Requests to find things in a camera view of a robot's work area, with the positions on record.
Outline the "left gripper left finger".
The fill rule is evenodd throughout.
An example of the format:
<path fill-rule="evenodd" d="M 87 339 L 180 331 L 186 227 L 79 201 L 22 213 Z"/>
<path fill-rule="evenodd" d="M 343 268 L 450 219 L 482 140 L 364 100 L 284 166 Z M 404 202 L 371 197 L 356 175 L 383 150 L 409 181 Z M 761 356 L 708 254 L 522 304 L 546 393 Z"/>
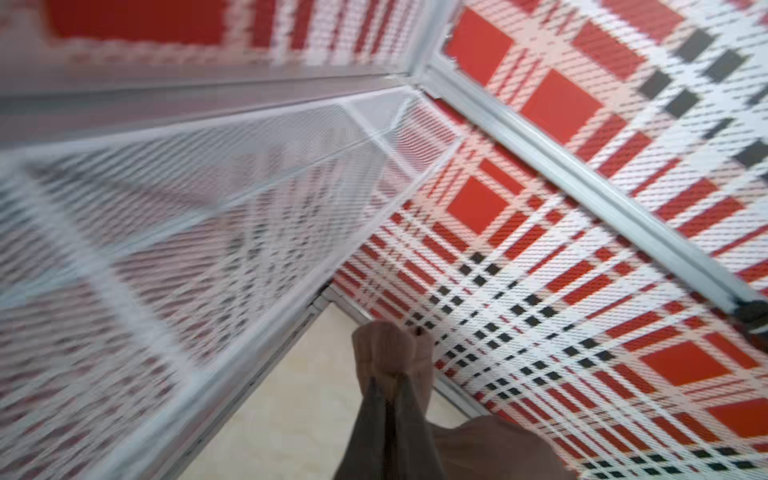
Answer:
<path fill-rule="evenodd" d="M 365 389 L 334 479 L 383 480 L 389 474 L 389 402 L 375 379 Z"/>

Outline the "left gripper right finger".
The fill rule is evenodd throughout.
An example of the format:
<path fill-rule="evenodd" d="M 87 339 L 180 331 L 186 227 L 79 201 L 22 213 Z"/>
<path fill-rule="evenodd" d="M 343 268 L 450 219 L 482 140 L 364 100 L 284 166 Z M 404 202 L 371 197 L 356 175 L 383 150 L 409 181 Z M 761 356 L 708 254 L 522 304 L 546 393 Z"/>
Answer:
<path fill-rule="evenodd" d="M 432 431 L 409 377 L 397 378 L 392 418 L 392 478 L 446 479 Z"/>

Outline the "brown trousers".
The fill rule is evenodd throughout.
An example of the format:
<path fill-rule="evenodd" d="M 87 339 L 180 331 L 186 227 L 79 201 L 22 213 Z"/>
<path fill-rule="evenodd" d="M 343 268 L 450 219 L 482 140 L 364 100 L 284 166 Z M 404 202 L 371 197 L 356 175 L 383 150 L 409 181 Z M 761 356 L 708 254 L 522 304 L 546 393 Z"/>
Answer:
<path fill-rule="evenodd" d="M 362 395 L 375 379 L 389 402 L 389 474 L 392 478 L 392 400 L 397 378 L 409 377 L 430 426 L 446 479 L 572 479 L 553 448 L 537 434 L 494 415 L 481 415 L 446 428 L 426 418 L 435 368 L 434 341 L 421 327 L 403 329 L 374 321 L 352 335 L 355 369 Z"/>

